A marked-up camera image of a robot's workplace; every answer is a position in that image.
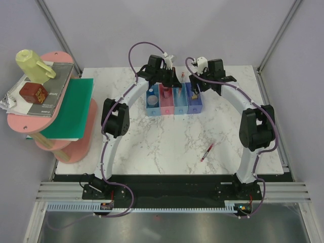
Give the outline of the pink capped clear bottle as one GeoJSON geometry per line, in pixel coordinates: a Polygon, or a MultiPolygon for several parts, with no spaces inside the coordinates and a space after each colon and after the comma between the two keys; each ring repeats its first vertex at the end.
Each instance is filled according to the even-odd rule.
{"type": "Polygon", "coordinates": [[[163,97],[165,99],[168,99],[171,97],[171,95],[172,95],[172,89],[168,87],[163,87],[163,97]]]}

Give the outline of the clear small measuring cup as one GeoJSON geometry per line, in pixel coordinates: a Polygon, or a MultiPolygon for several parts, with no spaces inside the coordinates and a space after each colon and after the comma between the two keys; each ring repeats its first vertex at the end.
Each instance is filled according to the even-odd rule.
{"type": "Polygon", "coordinates": [[[152,107],[158,105],[158,97],[156,95],[150,95],[150,96],[148,96],[147,97],[147,104],[149,106],[152,106],[152,107]]]}

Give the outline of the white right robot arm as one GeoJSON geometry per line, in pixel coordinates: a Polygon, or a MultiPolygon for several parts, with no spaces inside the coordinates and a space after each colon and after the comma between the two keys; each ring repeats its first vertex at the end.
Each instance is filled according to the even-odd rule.
{"type": "Polygon", "coordinates": [[[258,179],[256,168],[260,155],[278,147],[274,108],[271,105],[258,105],[250,98],[233,76],[226,75],[222,59],[208,61],[205,57],[188,57],[186,61],[188,60],[196,67],[194,72],[186,65],[190,72],[193,95],[198,96],[201,92],[213,90],[241,115],[239,140],[244,150],[236,172],[239,182],[232,186],[231,191],[235,198],[244,199],[250,194],[248,184],[258,179]]]}

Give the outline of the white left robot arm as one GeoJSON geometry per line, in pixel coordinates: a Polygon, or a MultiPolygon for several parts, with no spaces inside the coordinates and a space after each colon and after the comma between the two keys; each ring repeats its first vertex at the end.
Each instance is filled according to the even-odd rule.
{"type": "Polygon", "coordinates": [[[162,57],[151,55],[148,63],[135,73],[135,81],[115,99],[104,102],[101,133],[103,135],[102,154],[95,170],[95,176],[107,180],[112,176],[112,166],[118,145],[130,126],[129,109],[143,94],[156,83],[167,89],[179,88],[174,55],[162,57]]]}

